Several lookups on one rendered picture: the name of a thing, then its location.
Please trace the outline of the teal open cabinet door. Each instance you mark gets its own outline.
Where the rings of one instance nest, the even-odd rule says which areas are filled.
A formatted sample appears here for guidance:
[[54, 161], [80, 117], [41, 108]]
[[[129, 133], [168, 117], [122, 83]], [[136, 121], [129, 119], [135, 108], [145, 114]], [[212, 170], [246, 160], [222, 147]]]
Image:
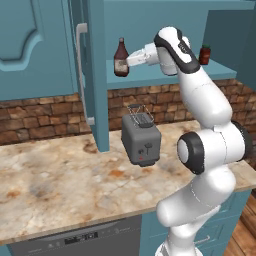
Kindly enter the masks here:
[[103, 0], [70, 0], [74, 36], [76, 26], [86, 23], [88, 32], [80, 36], [84, 94], [89, 126], [100, 152], [109, 150], [106, 50]]
[[236, 79], [256, 90], [256, 7], [212, 10], [204, 33], [211, 59], [237, 72]]

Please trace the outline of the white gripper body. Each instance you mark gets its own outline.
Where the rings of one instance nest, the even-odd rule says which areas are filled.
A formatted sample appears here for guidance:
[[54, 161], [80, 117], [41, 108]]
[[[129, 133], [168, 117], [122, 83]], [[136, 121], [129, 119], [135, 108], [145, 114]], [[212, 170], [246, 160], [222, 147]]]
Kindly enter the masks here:
[[146, 63], [146, 53], [144, 49], [137, 50], [126, 58], [126, 63], [129, 67], [137, 66]]

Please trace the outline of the teal closed cabinet door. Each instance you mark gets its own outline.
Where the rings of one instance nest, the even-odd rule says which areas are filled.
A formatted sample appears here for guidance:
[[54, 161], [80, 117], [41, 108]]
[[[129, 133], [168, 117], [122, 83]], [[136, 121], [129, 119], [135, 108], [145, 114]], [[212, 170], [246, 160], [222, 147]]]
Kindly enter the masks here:
[[0, 0], [0, 101], [77, 91], [69, 0]]

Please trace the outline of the grey dishwasher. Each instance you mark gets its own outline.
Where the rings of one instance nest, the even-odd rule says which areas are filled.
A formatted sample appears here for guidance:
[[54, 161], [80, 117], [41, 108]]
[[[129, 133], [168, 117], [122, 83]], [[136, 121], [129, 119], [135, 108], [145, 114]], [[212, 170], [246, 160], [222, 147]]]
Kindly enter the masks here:
[[12, 256], [139, 256], [140, 215], [9, 246]]

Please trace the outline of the red paprika bottle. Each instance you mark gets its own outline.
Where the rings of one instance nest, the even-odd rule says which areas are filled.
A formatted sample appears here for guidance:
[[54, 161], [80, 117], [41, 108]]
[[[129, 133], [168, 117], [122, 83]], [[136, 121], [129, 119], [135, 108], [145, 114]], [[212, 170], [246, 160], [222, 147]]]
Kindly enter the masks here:
[[201, 65], [207, 65], [209, 63], [210, 53], [211, 53], [210, 46], [207, 44], [203, 44], [199, 54], [199, 63]]

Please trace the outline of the grey toaster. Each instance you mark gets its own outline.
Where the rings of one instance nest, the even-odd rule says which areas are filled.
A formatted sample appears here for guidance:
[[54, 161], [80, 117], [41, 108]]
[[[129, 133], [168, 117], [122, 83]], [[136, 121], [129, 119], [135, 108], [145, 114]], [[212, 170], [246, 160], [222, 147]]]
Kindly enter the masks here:
[[160, 159], [161, 132], [154, 117], [143, 104], [130, 104], [122, 117], [121, 140], [130, 162], [140, 167], [152, 166]]

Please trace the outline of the teal wall cabinet with shelf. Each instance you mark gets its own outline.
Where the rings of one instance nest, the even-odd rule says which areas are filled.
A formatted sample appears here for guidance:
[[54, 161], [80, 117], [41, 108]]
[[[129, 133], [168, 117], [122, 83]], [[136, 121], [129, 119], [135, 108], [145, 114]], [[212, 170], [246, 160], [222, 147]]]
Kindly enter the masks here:
[[254, 6], [253, 1], [246, 0], [104, 0], [107, 87], [121, 89], [178, 81], [175, 76], [164, 75], [157, 65], [139, 65], [132, 67], [125, 78], [115, 76], [113, 57], [120, 37], [132, 53], [152, 42], [161, 28], [174, 26], [188, 37], [193, 52], [198, 54], [209, 12], [249, 12]]

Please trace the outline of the dark brown ketchup bottle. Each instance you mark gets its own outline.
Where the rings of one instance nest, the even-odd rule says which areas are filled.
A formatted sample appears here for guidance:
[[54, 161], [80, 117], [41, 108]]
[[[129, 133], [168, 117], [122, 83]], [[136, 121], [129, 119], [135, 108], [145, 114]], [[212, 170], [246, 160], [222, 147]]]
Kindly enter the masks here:
[[119, 45], [114, 55], [114, 74], [118, 77], [126, 77], [129, 74], [129, 66], [126, 62], [128, 52], [125, 48], [124, 39], [119, 39]]

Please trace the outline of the teal base cabinet drawer front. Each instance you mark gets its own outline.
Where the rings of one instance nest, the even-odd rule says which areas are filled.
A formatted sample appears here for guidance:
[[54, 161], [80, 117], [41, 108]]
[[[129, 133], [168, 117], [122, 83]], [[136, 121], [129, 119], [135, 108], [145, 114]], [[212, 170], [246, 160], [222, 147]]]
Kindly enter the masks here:
[[251, 191], [234, 192], [222, 204], [219, 212], [211, 217], [198, 231], [195, 241], [210, 235], [211, 239], [195, 246], [203, 256], [223, 256]]

